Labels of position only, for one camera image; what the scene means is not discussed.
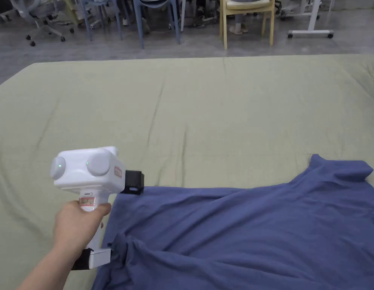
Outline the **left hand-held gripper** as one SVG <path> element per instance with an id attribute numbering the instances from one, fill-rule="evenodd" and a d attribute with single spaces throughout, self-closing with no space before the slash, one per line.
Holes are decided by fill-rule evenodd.
<path id="1" fill-rule="evenodd" d="M 111 194 L 140 195 L 144 190 L 144 174 L 127 170 L 114 146 L 62 151 L 50 175 L 56 187 L 78 194 L 87 212 L 107 203 Z"/>

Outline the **person's left hand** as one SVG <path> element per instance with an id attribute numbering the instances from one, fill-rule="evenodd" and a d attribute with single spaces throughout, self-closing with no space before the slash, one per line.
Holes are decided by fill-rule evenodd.
<path id="1" fill-rule="evenodd" d="M 77 200 L 65 203 L 56 214 L 53 248 L 78 258 L 110 211 L 110 203 L 101 204 L 93 211 L 83 210 Z"/>

